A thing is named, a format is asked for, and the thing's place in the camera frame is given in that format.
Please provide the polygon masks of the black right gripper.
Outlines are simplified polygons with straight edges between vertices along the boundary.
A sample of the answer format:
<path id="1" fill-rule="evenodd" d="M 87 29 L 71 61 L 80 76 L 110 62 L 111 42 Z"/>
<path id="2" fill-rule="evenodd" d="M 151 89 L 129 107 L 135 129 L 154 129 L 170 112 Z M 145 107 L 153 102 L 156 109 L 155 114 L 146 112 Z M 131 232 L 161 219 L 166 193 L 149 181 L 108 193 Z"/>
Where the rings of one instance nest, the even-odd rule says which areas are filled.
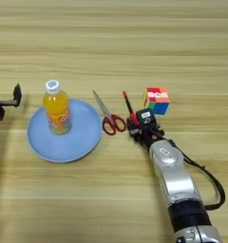
<path id="1" fill-rule="evenodd" d="M 127 118 L 126 126 L 130 137 L 146 148 L 164 137 L 164 131 L 156 122 L 144 124 L 143 122 L 138 123 L 135 119 Z"/>

